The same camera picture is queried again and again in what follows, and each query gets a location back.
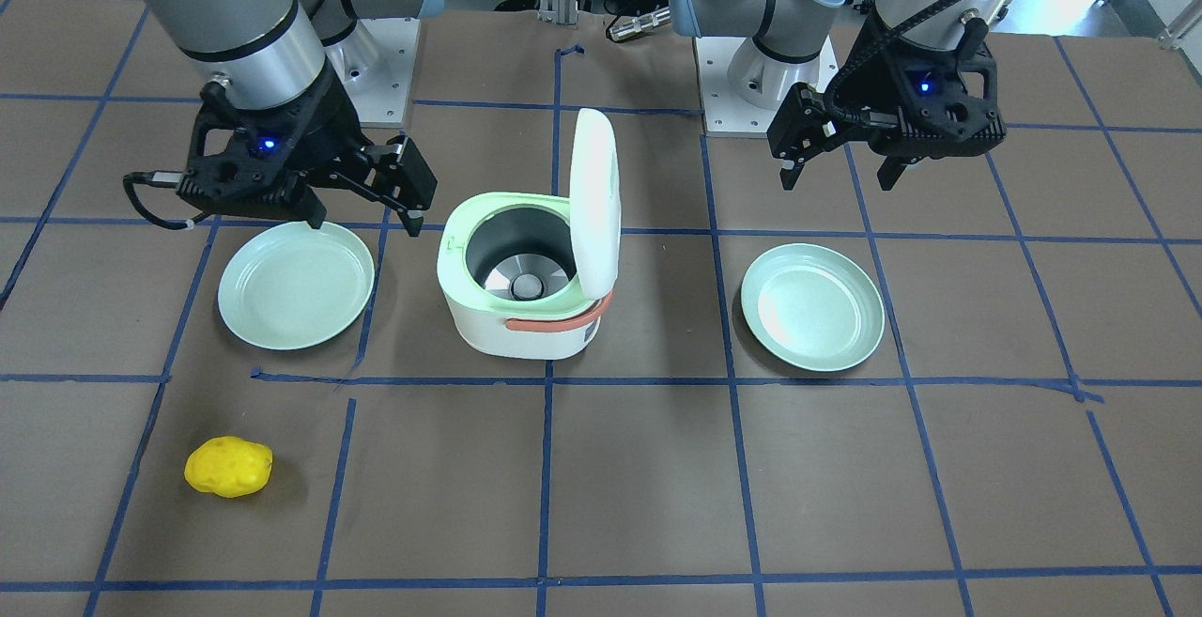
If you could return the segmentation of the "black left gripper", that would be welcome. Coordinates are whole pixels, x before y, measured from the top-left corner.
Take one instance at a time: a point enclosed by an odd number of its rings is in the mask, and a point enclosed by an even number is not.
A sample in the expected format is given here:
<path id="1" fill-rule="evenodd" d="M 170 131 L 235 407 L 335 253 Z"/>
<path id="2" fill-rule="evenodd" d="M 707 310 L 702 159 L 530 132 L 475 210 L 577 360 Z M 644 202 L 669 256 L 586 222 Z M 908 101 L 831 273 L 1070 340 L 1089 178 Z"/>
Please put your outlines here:
<path id="1" fill-rule="evenodd" d="M 909 160 L 974 158 L 1005 141 L 1008 127 L 996 107 L 996 63 L 982 18 L 956 23 L 950 51 L 899 37 L 853 69 L 886 31 L 880 14 L 869 14 L 839 70 L 841 83 L 828 83 L 844 115 L 828 113 L 823 91 L 814 87 L 798 83 L 787 91 L 767 129 L 785 191 L 795 189 L 807 160 L 850 141 L 863 141 L 885 156 L 879 168 L 883 191 L 894 189 Z"/>

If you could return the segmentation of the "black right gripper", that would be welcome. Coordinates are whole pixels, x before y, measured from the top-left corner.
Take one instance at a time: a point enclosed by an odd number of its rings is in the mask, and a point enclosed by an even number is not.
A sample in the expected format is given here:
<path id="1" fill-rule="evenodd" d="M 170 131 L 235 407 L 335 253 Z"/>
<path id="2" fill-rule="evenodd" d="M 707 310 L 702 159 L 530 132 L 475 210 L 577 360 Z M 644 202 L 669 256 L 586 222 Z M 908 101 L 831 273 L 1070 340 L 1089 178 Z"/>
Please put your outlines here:
<path id="1" fill-rule="evenodd" d="M 416 238 L 438 192 L 438 177 L 416 143 L 395 136 L 368 155 L 352 100 L 331 63 L 298 97 L 269 109 L 239 109 L 231 87 L 202 87 L 177 197 L 206 214 L 319 229 L 326 207 L 314 189 L 349 190 L 395 210 Z"/>

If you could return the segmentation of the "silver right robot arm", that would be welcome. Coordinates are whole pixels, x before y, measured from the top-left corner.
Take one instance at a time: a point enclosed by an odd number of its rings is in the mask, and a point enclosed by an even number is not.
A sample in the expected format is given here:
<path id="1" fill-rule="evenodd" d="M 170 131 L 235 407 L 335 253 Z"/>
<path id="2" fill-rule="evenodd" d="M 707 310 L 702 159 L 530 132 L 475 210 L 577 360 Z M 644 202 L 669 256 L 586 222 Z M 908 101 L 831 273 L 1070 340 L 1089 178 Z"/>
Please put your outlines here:
<path id="1" fill-rule="evenodd" d="M 445 0 L 143 1 L 206 79 L 184 167 L 123 177 L 145 223 L 177 231 L 218 214 L 319 229 L 317 190 L 331 188 L 419 233 L 438 177 L 406 134 L 365 137 L 347 87 L 385 70 L 365 20 L 434 17 Z"/>

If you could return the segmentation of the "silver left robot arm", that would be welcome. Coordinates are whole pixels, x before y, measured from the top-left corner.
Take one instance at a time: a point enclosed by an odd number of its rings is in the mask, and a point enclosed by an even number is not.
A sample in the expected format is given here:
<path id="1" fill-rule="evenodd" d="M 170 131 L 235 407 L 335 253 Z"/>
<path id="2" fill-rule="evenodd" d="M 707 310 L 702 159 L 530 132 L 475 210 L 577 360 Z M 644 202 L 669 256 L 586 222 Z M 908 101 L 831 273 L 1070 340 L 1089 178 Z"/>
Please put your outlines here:
<path id="1" fill-rule="evenodd" d="M 672 23 L 682 37 L 738 40 L 727 69 L 727 82 L 743 103 L 776 112 L 784 121 L 795 112 L 795 95 L 816 91 L 819 64 L 837 8 L 847 0 L 666 0 L 665 8 L 639 14 L 625 25 L 609 26 L 618 42 L 644 34 L 656 23 Z M 928 103 L 950 99 L 950 87 L 909 91 L 902 75 L 928 70 L 945 73 L 954 55 L 974 69 L 993 70 L 983 48 L 989 23 L 1005 0 L 880 0 L 871 10 L 847 63 L 828 87 L 808 100 L 804 113 L 808 140 L 832 147 L 853 130 L 879 134 L 874 121 L 847 107 L 859 75 L 883 89 L 869 111 L 895 112 L 914 119 Z M 319 43 L 340 75 L 356 75 L 362 57 L 375 45 L 365 31 L 370 20 L 430 19 L 445 0 L 298 0 Z"/>

